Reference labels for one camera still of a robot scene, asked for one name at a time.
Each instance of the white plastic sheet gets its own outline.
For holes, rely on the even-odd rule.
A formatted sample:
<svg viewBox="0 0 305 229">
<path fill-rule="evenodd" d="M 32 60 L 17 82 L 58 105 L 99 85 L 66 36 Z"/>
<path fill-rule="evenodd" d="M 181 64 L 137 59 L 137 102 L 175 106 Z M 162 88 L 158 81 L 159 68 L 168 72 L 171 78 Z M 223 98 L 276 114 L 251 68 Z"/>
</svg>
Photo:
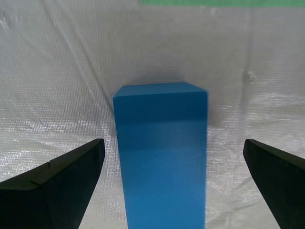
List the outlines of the white plastic sheet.
<svg viewBox="0 0 305 229">
<path fill-rule="evenodd" d="M 112 96 L 209 91 L 207 229 L 278 229 L 242 156 L 254 138 L 305 157 L 305 9 L 0 0 L 0 181 L 95 138 L 107 157 L 81 229 L 126 229 Z"/>
</svg>

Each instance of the green tape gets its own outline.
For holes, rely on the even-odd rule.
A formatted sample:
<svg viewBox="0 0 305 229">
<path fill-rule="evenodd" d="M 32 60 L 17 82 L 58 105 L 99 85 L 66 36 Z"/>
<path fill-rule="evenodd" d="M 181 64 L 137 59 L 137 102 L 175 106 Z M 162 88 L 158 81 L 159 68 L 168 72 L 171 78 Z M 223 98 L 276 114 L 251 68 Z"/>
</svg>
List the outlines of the green tape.
<svg viewBox="0 0 305 229">
<path fill-rule="evenodd" d="M 147 5 L 268 7 L 305 6 L 305 0 L 142 0 Z"/>
</svg>

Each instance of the blue block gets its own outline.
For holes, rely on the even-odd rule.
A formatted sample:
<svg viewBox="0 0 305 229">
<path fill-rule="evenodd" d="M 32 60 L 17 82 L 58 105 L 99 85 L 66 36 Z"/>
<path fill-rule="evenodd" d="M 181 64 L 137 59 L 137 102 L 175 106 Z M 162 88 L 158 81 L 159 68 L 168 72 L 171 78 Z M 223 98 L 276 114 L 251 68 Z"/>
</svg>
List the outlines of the blue block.
<svg viewBox="0 0 305 229">
<path fill-rule="evenodd" d="M 207 92 L 124 86 L 113 98 L 129 229 L 204 229 Z"/>
</svg>

